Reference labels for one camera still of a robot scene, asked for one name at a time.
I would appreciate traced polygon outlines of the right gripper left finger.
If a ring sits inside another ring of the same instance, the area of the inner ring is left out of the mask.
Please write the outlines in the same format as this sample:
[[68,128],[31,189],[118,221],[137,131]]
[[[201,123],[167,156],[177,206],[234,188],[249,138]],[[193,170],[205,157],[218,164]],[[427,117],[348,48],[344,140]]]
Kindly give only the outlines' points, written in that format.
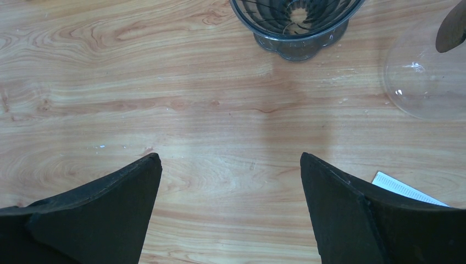
[[1,263],[138,263],[162,176],[157,153],[32,204],[1,209]]

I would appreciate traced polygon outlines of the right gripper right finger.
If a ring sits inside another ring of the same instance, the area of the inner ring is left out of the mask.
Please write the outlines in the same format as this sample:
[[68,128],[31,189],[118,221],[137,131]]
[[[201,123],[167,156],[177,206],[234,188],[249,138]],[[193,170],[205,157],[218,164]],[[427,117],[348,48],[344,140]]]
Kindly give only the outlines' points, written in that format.
[[301,179],[322,263],[465,263],[465,210],[385,190],[310,153]]

